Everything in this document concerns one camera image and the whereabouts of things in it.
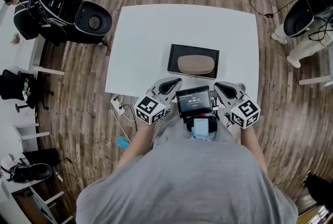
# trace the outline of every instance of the power strip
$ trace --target power strip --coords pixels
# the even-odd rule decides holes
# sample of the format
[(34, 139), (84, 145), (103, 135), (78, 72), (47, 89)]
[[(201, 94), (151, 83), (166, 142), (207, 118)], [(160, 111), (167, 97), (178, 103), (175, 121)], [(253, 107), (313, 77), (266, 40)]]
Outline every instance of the power strip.
[(117, 97), (114, 97), (114, 98), (111, 99), (111, 106), (113, 106), (115, 108), (118, 115), (122, 115), (122, 114), (125, 113), (125, 109), (122, 106), (122, 104), (120, 104), (120, 101), (118, 100)]

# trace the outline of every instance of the wooden floor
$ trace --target wooden floor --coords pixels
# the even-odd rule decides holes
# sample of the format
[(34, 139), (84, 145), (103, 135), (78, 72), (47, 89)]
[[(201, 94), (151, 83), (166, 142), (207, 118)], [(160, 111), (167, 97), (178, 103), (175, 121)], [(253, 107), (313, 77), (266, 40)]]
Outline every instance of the wooden floor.
[[(39, 107), (39, 121), (42, 131), (51, 132), (51, 136), (44, 139), (46, 146), (57, 148), (61, 158), (69, 157), (78, 173), (78, 183), (65, 175), (65, 183), (59, 184), (66, 191), (65, 204), (71, 214), (75, 213), (75, 200), (80, 191), (111, 174), (122, 153), (116, 146), (116, 137), (123, 134), (110, 111), (111, 94), (105, 93), (104, 88), (121, 7), (134, 5), (134, 0), (91, 1), (105, 7), (112, 15), (109, 48), (76, 43), (49, 45), (43, 60), (43, 66), (66, 72), (65, 76), (50, 77), (50, 89), (55, 95), (47, 100), (49, 111)], [(290, 1), (253, 0), (263, 14), (275, 12)], [(138, 0), (138, 4), (160, 3), (208, 5), (255, 13), (249, 0)], [(328, 73), (326, 49), (302, 60), (301, 69), (294, 69), (286, 62), (286, 56), (301, 38), (289, 40), (287, 46), (270, 39), (292, 5), (274, 18), (256, 14), (260, 56), (258, 103), (261, 106), (256, 131), (273, 183), (302, 210), (301, 176), (312, 169), (319, 176), (333, 179), (333, 94), (322, 84), (298, 85), (298, 80)], [(203, 24), (198, 16), (198, 30)], [(120, 117), (120, 121), (132, 136), (133, 123), (124, 117)], [(72, 166), (62, 162), (62, 173), (74, 174)]]

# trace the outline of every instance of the digital display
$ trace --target digital display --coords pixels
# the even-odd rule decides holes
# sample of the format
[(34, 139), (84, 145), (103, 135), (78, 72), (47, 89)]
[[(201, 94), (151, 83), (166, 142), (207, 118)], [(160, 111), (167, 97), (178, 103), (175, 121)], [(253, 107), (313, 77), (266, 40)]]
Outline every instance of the digital display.
[(179, 105), (182, 112), (209, 108), (209, 91), (203, 91), (193, 94), (185, 94), (178, 97)]

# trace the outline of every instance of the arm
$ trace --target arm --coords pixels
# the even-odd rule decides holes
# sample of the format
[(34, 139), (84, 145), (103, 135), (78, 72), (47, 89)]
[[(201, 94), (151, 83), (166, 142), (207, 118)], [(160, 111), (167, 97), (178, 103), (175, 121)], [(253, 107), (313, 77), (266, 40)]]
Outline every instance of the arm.
[(253, 126), (241, 130), (240, 143), (241, 145), (245, 146), (248, 150), (250, 150), (250, 152), (254, 155), (255, 159), (257, 160), (259, 166), (268, 177), (266, 160), (260, 149), (258, 139), (255, 136), (255, 131)]
[(123, 167), (126, 163), (135, 157), (145, 155), (149, 152), (153, 138), (154, 126), (155, 125), (148, 125), (143, 121), (140, 121), (138, 130), (134, 135), (129, 147), (120, 157), (115, 171)]

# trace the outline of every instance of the black office chair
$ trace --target black office chair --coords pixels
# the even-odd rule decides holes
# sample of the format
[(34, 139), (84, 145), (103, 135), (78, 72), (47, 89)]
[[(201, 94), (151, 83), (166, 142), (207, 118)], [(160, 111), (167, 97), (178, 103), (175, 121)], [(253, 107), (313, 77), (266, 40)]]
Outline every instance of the black office chair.
[(5, 69), (3, 74), (0, 76), (0, 96), (3, 100), (7, 99), (18, 99), (24, 101), (22, 91), (24, 89), (24, 82), (29, 79), (30, 95), (26, 101), (26, 105), (18, 106), (15, 104), (16, 111), (19, 113), (21, 108), (30, 107), (34, 109), (41, 101), (45, 110), (48, 107), (44, 104), (44, 94), (54, 95), (51, 91), (44, 90), (45, 78), (36, 80), (33, 74), (21, 73), (14, 74), (9, 70)]

